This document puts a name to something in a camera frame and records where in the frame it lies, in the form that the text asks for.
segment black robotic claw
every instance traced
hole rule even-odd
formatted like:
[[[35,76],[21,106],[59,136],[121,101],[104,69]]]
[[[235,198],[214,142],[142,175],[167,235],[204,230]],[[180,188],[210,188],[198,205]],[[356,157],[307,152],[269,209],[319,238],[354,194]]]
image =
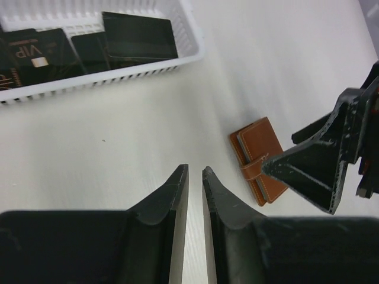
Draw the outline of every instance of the black robotic claw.
[[[127,211],[3,213],[0,283],[181,283],[187,201],[183,164]]]
[[[379,221],[271,218],[203,171],[209,284],[379,283]]]
[[[379,62],[361,89],[346,89],[334,110],[293,134],[296,146],[262,164],[262,172],[287,184],[321,210],[334,214],[348,164],[362,157],[357,195],[379,193]]]

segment white plastic basket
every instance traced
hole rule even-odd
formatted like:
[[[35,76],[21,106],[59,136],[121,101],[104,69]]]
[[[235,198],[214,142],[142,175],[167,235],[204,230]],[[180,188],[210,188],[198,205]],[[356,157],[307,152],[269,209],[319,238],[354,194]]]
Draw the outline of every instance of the white plastic basket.
[[[0,0],[5,31],[62,28],[68,38],[103,31],[102,11],[171,20],[179,58],[0,91],[1,104],[162,73],[204,56],[203,35],[187,0]]]

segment white table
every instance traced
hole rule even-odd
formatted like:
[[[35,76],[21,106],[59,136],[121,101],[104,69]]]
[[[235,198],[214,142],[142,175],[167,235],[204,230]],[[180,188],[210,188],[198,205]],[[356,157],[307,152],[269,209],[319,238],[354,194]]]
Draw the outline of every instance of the white table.
[[[127,209],[188,163],[183,283],[207,283],[201,171],[267,215],[323,215],[288,190],[260,208],[227,135],[291,134],[360,87],[377,55],[357,0],[192,0],[207,54],[179,71],[0,109],[0,210]],[[351,166],[336,215],[379,216]]]

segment vip card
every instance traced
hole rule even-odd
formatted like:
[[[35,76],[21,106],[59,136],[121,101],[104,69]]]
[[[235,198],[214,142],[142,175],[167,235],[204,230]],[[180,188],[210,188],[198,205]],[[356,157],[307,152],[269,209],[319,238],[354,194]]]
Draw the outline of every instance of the vip card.
[[[65,32],[18,33],[4,37],[24,86],[83,75]]]
[[[18,30],[18,31],[5,31],[2,34],[0,34],[0,37],[2,38],[9,38],[13,36],[27,36],[29,34],[36,33],[35,28],[27,28],[25,30]]]
[[[0,91],[22,86],[16,64],[7,49],[7,43],[0,38]]]

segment leather wallet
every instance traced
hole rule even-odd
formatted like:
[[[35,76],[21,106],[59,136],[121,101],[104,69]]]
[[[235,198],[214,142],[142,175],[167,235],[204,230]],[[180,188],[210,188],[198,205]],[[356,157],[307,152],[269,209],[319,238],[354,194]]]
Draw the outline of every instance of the leather wallet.
[[[283,153],[267,117],[229,135],[243,177],[248,182],[259,206],[273,203],[287,187],[261,173],[267,158]]]

